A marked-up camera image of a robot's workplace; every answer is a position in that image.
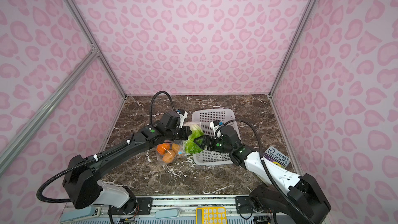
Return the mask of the orange pumpkin toy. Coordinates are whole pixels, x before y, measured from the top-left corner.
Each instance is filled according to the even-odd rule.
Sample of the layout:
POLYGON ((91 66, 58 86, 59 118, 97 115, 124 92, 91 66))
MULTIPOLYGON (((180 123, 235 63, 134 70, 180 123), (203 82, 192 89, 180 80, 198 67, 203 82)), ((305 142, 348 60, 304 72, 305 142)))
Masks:
POLYGON ((169 143, 163 143, 157 146, 157 153, 161 156, 165 155, 171 149, 171 145, 169 143))

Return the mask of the brown potato toy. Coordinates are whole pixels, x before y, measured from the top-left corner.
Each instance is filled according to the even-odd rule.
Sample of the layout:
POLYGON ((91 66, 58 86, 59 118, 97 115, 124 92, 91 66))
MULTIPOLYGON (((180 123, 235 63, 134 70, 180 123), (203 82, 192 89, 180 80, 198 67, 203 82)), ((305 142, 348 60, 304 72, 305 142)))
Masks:
POLYGON ((165 164, 169 164, 174 161, 175 157, 176 157, 176 152, 174 152, 173 150, 167 150, 162 157, 162 161, 165 164))

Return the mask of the yellow-orange squash toy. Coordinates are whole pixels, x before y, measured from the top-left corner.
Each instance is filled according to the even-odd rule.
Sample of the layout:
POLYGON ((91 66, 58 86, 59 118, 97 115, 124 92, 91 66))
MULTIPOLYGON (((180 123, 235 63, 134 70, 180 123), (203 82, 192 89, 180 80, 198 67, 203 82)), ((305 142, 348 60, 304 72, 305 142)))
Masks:
POLYGON ((181 146, 176 143, 173 143, 172 150, 174 151, 175 154, 179 154, 181 152, 181 146))

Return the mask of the light blue flat case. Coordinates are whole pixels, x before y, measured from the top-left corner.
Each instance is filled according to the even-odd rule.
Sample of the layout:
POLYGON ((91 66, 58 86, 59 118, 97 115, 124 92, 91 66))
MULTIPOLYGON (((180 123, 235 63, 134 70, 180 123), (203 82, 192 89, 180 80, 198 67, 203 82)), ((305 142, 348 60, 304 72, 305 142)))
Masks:
POLYGON ((179 215, 180 215, 180 210, 176 208, 163 209, 155 212, 156 219, 178 218, 179 215))

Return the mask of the clear zip top bag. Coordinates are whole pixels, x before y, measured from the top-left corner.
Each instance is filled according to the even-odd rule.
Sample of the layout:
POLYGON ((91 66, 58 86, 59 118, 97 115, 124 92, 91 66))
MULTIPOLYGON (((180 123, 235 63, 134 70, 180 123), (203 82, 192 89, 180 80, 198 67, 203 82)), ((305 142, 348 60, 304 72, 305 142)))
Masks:
POLYGON ((170 164, 182 156, 194 155, 203 151, 203 149, 194 142, 194 139, 204 135, 202 128, 195 123, 188 124, 188 127, 192 133, 188 136, 186 141, 166 141, 156 146, 158 160, 161 160, 164 164, 170 164))

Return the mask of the yellow calculator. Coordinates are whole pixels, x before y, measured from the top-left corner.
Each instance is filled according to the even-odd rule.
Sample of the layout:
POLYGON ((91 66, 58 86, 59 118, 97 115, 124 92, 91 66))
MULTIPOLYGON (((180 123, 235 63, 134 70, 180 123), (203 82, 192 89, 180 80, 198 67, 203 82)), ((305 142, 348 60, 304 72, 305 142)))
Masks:
POLYGON ((196 224, 227 224, 227 210, 225 207, 198 207, 195 214, 196 224))

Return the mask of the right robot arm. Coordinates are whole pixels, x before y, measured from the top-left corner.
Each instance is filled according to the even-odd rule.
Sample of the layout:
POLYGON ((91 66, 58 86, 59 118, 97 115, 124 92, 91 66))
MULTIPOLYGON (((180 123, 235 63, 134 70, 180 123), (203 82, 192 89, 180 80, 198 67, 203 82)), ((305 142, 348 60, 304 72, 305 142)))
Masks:
POLYGON ((301 176, 268 161, 243 144, 233 127, 221 126, 213 136, 202 135, 194 142, 202 149, 227 153, 236 166, 264 182, 249 195, 255 211, 268 208, 281 212, 297 224, 321 224, 330 212, 331 205, 313 176, 301 176))

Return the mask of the aluminium frame rail base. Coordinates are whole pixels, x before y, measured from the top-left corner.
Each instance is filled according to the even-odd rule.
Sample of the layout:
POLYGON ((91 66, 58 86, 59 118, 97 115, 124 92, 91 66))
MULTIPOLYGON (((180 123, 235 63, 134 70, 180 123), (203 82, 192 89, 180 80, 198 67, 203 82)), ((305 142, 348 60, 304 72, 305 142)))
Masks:
POLYGON ((249 195, 138 196, 136 209, 92 205, 67 207, 62 224, 303 224, 278 192, 259 188, 249 195))

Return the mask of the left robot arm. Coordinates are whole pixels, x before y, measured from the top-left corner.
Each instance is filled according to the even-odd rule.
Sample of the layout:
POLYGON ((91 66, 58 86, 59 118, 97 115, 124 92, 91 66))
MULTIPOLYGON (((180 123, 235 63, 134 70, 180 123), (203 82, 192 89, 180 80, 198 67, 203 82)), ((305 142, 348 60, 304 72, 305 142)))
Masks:
POLYGON ((136 196, 127 186, 110 185, 102 181, 102 178, 133 156, 164 141, 186 141, 192 133, 183 124, 187 116, 188 113, 183 110, 165 113, 161 120, 141 128, 125 142, 86 158, 81 155, 73 157, 62 184, 75 209, 108 205, 125 214, 136 210, 136 196))

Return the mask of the colourful paperback book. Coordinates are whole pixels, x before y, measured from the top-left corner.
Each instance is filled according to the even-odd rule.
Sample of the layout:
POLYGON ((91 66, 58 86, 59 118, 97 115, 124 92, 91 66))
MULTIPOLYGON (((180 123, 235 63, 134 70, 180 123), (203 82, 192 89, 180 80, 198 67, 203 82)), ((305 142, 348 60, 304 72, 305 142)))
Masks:
POLYGON ((274 146, 270 146, 263 153, 263 157, 277 166, 285 169, 290 164, 290 158, 280 152, 274 146))

